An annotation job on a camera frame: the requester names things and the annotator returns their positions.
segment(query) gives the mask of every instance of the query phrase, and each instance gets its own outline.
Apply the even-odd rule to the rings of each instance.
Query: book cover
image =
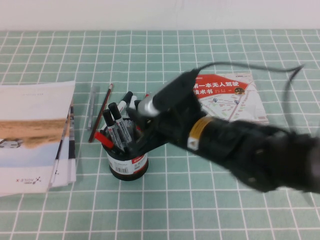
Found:
[[[208,115],[228,121],[269,122],[251,73],[202,74],[193,91]]]
[[[0,193],[48,190],[75,81],[0,86]]]

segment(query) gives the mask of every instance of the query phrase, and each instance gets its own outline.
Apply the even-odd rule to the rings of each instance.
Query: marker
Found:
[[[124,146],[121,142],[121,139],[120,139],[120,136],[117,132],[117,128],[116,128],[116,125],[114,123],[114,121],[112,120],[112,116],[111,116],[111,112],[109,109],[106,109],[106,110],[103,110],[102,112],[102,115],[103,115],[103,118],[106,122],[106,125],[108,127],[108,131],[109,131],[109,134],[111,136],[111,139],[113,141],[113,143],[118,147],[120,148],[122,151],[124,151]]]
[[[123,136],[124,141],[128,144],[132,142],[132,138],[130,136],[130,133],[128,129],[126,128],[125,121],[123,120],[120,111],[117,107],[117,104],[115,102],[112,102],[108,105],[108,108],[110,109],[114,120],[116,124],[118,125],[118,128],[120,130],[121,135]]]
[[[118,148],[112,141],[110,141],[105,135],[100,132],[95,132],[94,138],[97,139],[100,143],[106,146],[109,150],[114,151],[116,154],[124,154],[125,152]]]
[[[135,100],[137,100],[137,96],[133,95],[133,96],[131,97],[131,101],[130,101],[129,108],[131,108],[131,109],[136,109]]]
[[[130,102],[131,97],[133,96],[132,91],[128,91],[124,97],[122,98],[122,100],[119,102],[119,104],[117,105],[119,112],[121,113],[125,107],[127,106],[127,104]],[[106,124],[103,125],[103,127],[101,128],[102,130],[106,128]]]

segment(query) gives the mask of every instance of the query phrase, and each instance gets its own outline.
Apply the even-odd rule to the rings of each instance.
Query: orange label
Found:
[[[194,138],[194,139],[199,139],[204,128],[213,121],[214,119],[212,117],[202,117],[200,118],[192,127],[189,137]]]

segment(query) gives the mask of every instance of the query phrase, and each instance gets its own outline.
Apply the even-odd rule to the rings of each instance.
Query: black marker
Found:
[[[120,133],[122,134],[124,141],[127,144],[132,142],[132,138],[130,136],[130,133],[129,133],[128,129],[125,126],[125,122],[122,119],[122,116],[121,116],[120,111],[119,111],[119,109],[117,107],[117,104],[115,102],[110,103],[108,105],[108,108],[110,109],[110,111],[111,111],[111,113],[112,113],[112,115],[114,117],[114,120],[115,120],[116,124],[119,127]]]
[[[109,131],[109,134],[110,134],[111,139],[113,141],[113,144],[116,145],[118,148],[120,148],[122,151],[124,151],[125,150],[124,146],[123,146],[121,139],[120,139],[120,136],[117,132],[117,128],[116,128],[116,125],[112,119],[110,110],[109,109],[103,110],[102,115],[103,115],[105,123],[108,127],[108,131]]]

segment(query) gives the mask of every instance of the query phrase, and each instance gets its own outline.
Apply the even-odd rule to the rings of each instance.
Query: white wall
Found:
[[[0,0],[0,30],[320,28],[320,0]]]

